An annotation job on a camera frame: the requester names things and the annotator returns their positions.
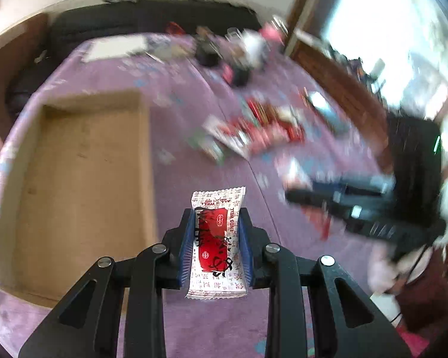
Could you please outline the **white red snack packet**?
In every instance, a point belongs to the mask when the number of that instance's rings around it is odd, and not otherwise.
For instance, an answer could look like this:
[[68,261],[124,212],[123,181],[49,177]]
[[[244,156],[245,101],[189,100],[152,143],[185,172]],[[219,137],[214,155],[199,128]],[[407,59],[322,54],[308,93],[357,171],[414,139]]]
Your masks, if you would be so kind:
[[251,157],[251,138],[241,129],[210,115],[202,125],[203,129],[224,146],[248,160]]
[[186,298],[217,300],[247,295],[239,242],[245,194],[245,187],[192,194],[196,220]]

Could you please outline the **purple floral tablecloth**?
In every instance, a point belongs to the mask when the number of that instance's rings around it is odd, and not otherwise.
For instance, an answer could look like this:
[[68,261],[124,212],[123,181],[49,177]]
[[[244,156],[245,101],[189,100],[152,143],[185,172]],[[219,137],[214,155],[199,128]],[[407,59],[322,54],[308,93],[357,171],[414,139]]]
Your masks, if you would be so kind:
[[[138,91],[150,112],[155,242],[179,223],[194,192],[245,187],[244,206],[253,223],[264,228],[273,241],[310,259],[330,254],[360,286],[366,287],[371,244],[345,234],[339,224],[334,224],[330,238],[322,241],[303,212],[286,203],[276,171],[276,161],[286,157],[296,159],[304,171],[319,179],[344,173],[373,175],[379,170],[371,149],[355,128],[335,137],[304,107],[302,90],[320,89],[304,69],[277,54],[245,88],[234,89],[223,80],[220,69],[206,69],[191,59],[160,63],[149,57],[123,57],[85,63],[82,57],[89,47],[88,43],[78,46],[31,96],[3,148],[17,131],[20,118],[49,99]],[[232,120],[242,115],[248,99],[301,109],[304,141],[279,146],[248,160],[229,154],[223,164],[214,163],[192,146],[192,138],[210,115]],[[0,288],[0,342],[8,353],[17,355],[55,303],[40,305]]]

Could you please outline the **cardboard box tray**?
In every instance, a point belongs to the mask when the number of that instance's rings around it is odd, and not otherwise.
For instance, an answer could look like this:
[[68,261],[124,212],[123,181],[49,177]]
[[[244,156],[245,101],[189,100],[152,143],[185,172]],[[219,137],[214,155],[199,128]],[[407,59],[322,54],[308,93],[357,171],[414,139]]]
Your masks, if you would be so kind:
[[0,288],[58,301],[102,256],[157,239],[150,112],[138,91],[73,95],[21,118],[0,165]]

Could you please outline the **black pot wooden knob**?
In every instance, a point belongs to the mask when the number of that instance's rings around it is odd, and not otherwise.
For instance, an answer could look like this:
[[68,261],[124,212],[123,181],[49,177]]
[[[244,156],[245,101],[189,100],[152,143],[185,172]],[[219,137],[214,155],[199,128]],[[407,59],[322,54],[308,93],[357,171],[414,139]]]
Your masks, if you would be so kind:
[[195,36],[195,58],[204,67],[212,68],[221,59],[214,33],[204,26],[198,26]]
[[223,79],[231,87],[245,87],[251,76],[251,65],[245,57],[225,60]]

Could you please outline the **white plastic container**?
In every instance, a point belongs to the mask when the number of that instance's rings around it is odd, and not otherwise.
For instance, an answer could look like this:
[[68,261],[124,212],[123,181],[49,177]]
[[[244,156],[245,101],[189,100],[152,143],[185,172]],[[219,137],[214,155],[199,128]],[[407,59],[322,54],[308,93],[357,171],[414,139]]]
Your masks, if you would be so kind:
[[241,35],[241,40],[250,66],[254,69],[261,69],[265,64],[268,52],[266,39],[259,32],[246,29]]

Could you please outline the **pink thermos bottle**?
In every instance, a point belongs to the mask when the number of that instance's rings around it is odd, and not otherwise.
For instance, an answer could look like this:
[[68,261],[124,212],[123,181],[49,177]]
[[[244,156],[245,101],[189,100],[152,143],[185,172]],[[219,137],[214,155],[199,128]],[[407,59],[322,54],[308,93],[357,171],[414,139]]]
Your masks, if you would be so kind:
[[286,22],[280,16],[273,16],[260,29],[260,35],[267,41],[284,44],[288,35]]

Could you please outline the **rear black pot wooden knob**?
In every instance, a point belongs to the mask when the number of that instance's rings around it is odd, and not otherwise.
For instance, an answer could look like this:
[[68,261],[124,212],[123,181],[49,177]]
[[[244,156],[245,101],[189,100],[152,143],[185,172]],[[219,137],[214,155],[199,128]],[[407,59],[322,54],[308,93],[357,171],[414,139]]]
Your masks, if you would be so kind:
[[221,59],[214,33],[204,26],[198,26],[195,36],[195,58],[204,67],[212,68]]

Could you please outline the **white paper sheet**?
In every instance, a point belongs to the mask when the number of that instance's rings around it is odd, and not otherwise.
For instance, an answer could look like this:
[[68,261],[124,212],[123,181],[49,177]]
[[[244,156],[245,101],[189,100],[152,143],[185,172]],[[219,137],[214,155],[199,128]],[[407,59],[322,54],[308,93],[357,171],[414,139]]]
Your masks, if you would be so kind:
[[85,52],[82,60],[85,63],[99,60],[126,57],[147,50],[147,39],[144,35],[109,36],[95,39]]

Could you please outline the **black sofa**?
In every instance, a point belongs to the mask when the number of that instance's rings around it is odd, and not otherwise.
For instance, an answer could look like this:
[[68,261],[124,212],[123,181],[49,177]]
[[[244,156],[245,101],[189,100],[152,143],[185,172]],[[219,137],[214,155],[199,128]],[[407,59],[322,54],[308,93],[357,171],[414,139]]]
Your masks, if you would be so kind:
[[224,36],[231,27],[261,29],[254,10],[228,2],[206,0],[141,0],[116,2],[66,10],[48,26],[32,61],[11,81],[5,104],[17,118],[35,91],[68,55],[84,41],[134,33],[176,33],[180,27],[193,34],[197,27],[208,27]]

